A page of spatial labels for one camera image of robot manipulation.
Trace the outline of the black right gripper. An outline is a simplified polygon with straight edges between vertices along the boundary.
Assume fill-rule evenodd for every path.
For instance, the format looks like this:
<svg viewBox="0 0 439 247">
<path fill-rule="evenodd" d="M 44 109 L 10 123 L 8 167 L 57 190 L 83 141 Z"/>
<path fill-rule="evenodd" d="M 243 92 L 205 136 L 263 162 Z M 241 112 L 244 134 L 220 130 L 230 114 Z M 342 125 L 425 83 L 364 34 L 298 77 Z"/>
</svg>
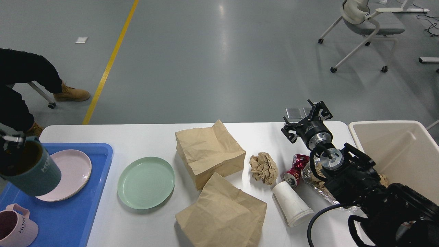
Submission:
<svg viewBox="0 0 439 247">
<path fill-rule="evenodd" d="M 309 150 L 314 150 L 318 144 L 332 142 L 333 135 L 323 120 L 332 119 L 333 115 L 323 101 L 317 103 L 313 103 L 310 99 L 307 101 L 311 105 L 308 116 L 299 122 L 289 122 L 287 117 L 283 117 L 284 126 L 281 132 L 292 144 L 299 136 Z"/>
</svg>

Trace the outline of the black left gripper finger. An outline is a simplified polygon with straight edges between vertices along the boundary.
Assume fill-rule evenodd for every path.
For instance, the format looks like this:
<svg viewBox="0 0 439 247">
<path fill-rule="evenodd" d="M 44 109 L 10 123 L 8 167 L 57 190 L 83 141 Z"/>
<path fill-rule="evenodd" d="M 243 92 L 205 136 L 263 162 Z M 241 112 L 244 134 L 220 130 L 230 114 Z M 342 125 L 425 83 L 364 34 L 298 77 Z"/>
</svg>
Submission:
<svg viewBox="0 0 439 247">
<path fill-rule="evenodd" d="M 0 144 L 4 151 L 21 150 L 25 145 L 24 134 L 10 135 L 3 130 L 0 130 Z"/>
</svg>

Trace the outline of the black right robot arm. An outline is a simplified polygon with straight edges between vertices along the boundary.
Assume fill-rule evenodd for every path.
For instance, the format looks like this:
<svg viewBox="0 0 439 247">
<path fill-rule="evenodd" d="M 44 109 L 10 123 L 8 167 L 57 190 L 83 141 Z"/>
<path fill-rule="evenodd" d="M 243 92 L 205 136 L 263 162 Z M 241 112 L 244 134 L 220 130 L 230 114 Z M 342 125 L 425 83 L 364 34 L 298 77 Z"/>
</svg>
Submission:
<svg viewBox="0 0 439 247">
<path fill-rule="evenodd" d="M 319 216 L 336 208 L 359 207 L 366 217 L 348 218 L 350 235 L 358 247 L 366 244 L 359 237 L 359 222 L 375 247 L 437 247 L 438 205 L 415 190 L 400 183 L 384 186 L 375 161 L 367 154 L 345 143 L 337 149 L 333 135 L 324 124 L 333 116 L 323 101 L 312 102 L 309 114 L 299 122 L 284 117 L 282 133 L 291 142 L 301 138 L 310 150 L 310 170 L 315 178 L 338 201 L 312 217 L 307 228 L 309 246 L 313 246 L 311 230 Z"/>
</svg>

